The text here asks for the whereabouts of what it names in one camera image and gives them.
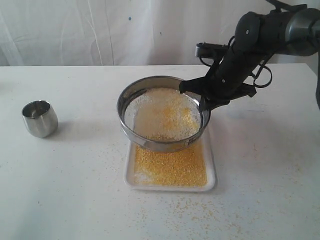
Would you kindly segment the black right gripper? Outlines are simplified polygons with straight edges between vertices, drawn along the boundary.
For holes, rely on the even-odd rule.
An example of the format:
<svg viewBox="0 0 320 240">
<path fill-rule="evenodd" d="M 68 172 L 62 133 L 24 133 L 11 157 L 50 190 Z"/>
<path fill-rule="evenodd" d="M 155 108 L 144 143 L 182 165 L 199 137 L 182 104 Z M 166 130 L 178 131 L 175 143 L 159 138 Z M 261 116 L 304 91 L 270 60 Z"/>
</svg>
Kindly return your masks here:
<svg viewBox="0 0 320 240">
<path fill-rule="evenodd" d="M 181 81 L 179 92 L 202 95 L 199 102 L 200 112 L 212 111 L 240 97 L 253 97 L 257 93 L 255 87 L 245 84 L 244 81 L 262 59 L 263 54 L 253 48 L 242 49 L 233 44 L 218 67 L 209 70 L 206 77 Z"/>
</svg>

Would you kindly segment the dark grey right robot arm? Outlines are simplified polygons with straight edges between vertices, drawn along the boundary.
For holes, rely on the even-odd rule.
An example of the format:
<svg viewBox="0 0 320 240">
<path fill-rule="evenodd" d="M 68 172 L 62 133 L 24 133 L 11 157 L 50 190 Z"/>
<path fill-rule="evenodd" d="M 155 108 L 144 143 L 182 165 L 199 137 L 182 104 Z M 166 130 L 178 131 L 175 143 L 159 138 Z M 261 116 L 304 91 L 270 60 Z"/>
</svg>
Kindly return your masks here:
<svg viewBox="0 0 320 240">
<path fill-rule="evenodd" d="M 201 42 L 195 55 L 200 60 L 212 59 L 205 76 L 183 81 L 180 93 L 201 96 L 200 111 L 213 110 L 241 97 L 253 97 L 257 88 L 269 82 L 246 84 L 248 77 L 256 80 L 273 55 L 308 57 L 320 51 L 320 11 L 306 6 L 263 15 L 248 12 L 243 15 L 228 44 Z"/>
</svg>

